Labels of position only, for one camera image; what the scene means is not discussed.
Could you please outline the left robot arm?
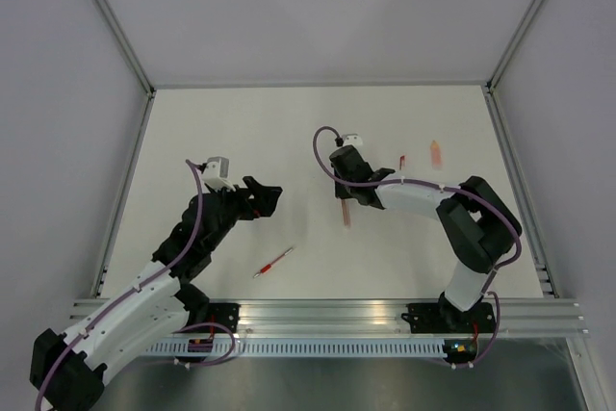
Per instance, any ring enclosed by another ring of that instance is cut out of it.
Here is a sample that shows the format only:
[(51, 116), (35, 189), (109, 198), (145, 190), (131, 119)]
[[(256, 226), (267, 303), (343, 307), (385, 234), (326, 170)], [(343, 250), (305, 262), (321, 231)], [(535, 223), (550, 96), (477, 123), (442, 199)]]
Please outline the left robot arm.
[(199, 185), (181, 220), (119, 295), (61, 333), (34, 342), (30, 381), (37, 410), (89, 410), (110, 382), (161, 339), (201, 329), (232, 328), (209, 316), (210, 299), (193, 280), (235, 224), (268, 218), (282, 189), (246, 176), (242, 186)]

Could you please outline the orange highlighter pen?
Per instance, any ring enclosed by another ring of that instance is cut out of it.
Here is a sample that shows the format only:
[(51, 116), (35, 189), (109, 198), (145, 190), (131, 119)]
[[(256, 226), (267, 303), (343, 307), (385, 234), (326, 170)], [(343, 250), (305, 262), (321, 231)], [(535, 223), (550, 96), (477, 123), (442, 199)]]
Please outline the orange highlighter pen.
[(341, 202), (341, 209), (342, 209), (343, 224), (346, 229), (349, 229), (351, 227), (349, 205), (346, 199), (341, 199), (340, 202)]

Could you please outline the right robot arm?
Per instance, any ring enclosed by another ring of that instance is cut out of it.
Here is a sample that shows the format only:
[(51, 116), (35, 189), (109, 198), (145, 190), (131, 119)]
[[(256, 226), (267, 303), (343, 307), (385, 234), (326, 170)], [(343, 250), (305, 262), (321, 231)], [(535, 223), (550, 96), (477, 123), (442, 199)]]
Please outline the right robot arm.
[(440, 222), (457, 258), (453, 276), (438, 300), (438, 317), (450, 331), (474, 318), (503, 256), (521, 253), (522, 226), (489, 183), (471, 176), (456, 187), (410, 180), (400, 171), (374, 170), (356, 147), (329, 156), (335, 194), (379, 210), (400, 210)]

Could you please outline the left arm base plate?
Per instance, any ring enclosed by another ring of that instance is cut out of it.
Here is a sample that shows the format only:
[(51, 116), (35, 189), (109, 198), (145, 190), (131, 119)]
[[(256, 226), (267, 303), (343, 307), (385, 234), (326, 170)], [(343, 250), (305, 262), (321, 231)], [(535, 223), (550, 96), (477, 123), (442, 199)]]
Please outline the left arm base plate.
[(207, 333), (213, 337), (215, 334), (224, 334), (225, 331), (215, 326), (215, 323), (228, 328), (232, 333), (237, 332), (240, 320), (240, 308), (238, 303), (230, 302), (211, 302), (206, 311), (201, 311), (191, 318), (189, 325), (202, 324), (194, 332)]

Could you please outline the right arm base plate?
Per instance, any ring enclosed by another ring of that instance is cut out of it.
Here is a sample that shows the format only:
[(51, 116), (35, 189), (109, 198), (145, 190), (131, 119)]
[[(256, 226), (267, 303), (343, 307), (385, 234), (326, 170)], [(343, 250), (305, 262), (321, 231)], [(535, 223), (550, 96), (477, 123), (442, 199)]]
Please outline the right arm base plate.
[(409, 303), (400, 317), (413, 334), (492, 334), (496, 328), (496, 315), (488, 302), (466, 312), (437, 302)]

